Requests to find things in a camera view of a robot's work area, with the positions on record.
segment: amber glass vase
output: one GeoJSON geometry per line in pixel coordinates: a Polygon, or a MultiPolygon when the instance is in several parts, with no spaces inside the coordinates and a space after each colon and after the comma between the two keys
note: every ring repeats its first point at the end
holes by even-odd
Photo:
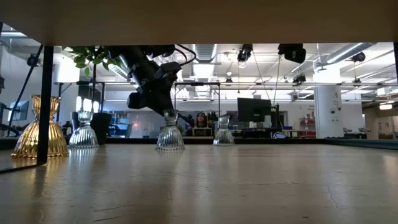
{"type": "MultiPolygon", "coordinates": [[[[39,115],[40,95],[32,95],[35,121],[33,121],[22,133],[18,143],[11,154],[13,158],[33,159],[37,157],[37,143],[39,141],[39,115]]],[[[49,151],[48,157],[68,156],[67,142],[63,137],[61,127],[53,121],[54,114],[58,111],[61,98],[51,96],[50,126],[49,126],[49,151]]]]}

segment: ceiling pipe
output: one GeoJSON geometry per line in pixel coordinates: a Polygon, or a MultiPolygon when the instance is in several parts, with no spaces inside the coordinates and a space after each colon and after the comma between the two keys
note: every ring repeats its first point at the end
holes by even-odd
{"type": "Polygon", "coordinates": [[[362,51],[376,45],[377,43],[354,43],[348,44],[333,52],[326,58],[326,65],[334,64],[346,60],[362,51]]]}
{"type": "Polygon", "coordinates": [[[365,80],[369,80],[369,79],[374,78],[374,76],[376,76],[376,75],[380,76],[380,75],[384,75],[384,74],[395,72],[395,70],[396,70],[396,66],[395,65],[389,65],[389,66],[384,67],[384,68],[382,68],[382,69],[380,69],[378,71],[369,72],[369,73],[360,75],[357,78],[360,78],[361,81],[365,81],[365,80]]]}

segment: glass vase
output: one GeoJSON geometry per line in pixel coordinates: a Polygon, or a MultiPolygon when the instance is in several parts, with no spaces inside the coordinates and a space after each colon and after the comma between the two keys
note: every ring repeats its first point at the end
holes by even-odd
{"type": "MultiPolygon", "coordinates": [[[[19,138],[13,158],[33,159],[37,157],[37,143],[39,141],[39,117],[40,117],[40,95],[32,95],[33,110],[35,112],[35,121],[33,121],[19,138]]],[[[58,111],[61,98],[51,96],[50,102],[50,125],[49,125],[49,149],[48,157],[68,156],[67,142],[63,137],[61,127],[53,121],[54,114],[58,111]]]]}
{"type": "Polygon", "coordinates": [[[213,145],[215,146],[233,146],[235,145],[234,137],[231,131],[228,130],[229,116],[221,116],[218,118],[220,128],[214,136],[213,145]]]}
{"type": "Polygon", "coordinates": [[[164,119],[166,127],[164,127],[157,138],[156,149],[165,151],[184,150],[184,141],[180,130],[176,126],[178,111],[165,110],[164,119]]]}
{"type": "Polygon", "coordinates": [[[89,111],[79,111],[78,119],[80,126],[73,132],[69,140],[70,149],[92,149],[98,147],[97,136],[90,121],[93,119],[93,113],[89,111]]]}

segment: fluorescent light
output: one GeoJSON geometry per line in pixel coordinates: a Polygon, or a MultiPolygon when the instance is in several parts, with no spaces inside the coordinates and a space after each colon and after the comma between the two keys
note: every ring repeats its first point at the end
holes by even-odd
{"type": "Polygon", "coordinates": [[[1,32],[1,37],[5,38],[26,38],[27,36],[21,32],[5,31],[1,32]]]}
{"type": "Polygon", "coordinates": [[[209,64],[193,64],[193,74],[195,78],[210,78],[214,72],[215,65],[209,64]]]}
{"type": "Polygon", "coordinates": [[[391,110],[392,109],[392,105],[391,104],[380,104],[379,106],[380,110],[391,110]]]}
{"type": "Polygon", "coordinates": [[[358,44],[354,45],[353,47],[349,48],[348,50],[345,50],[344,52],[342,52],[342,53],[336,55],[335,57],[333,57],[333,58],[331,58],[331,59],[329,59],[327,62],[328,62],[328,63],[333,63],[333,62],[335,62],[335,60],[337,60],[338,58],[340,58],[340,57],[343,56],[344,54],[347,54],[350,50],[353,50],[353,49],[355,49],[356,47],[359,47],[361,44],[362,44],[362,43],[358,43],[358,44]]]}

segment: computer monitor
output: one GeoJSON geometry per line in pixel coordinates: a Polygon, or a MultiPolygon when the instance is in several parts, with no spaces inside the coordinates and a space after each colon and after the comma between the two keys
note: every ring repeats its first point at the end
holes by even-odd
{"type": "Polygon", "coordinates": [[[271,115],[271,100],[238,98],[239,122],[264,122],[265,115],[271,115]]]}
{"type": "MultiPolygon", "coordinates": [[[[13,108],[14,105],[15,102],[12,102],[10,108],[13,108]]],[[[16,109],[18,109],[19,111],[14,112],[14,118],[12,120],[25,121],[27,119],[27,111],[29,109],[29,100],[20,101],[16,109]]],[[[8,121],[10,121],[10,117],[11,117],[11,111],[8,112],[8,121]]]]}

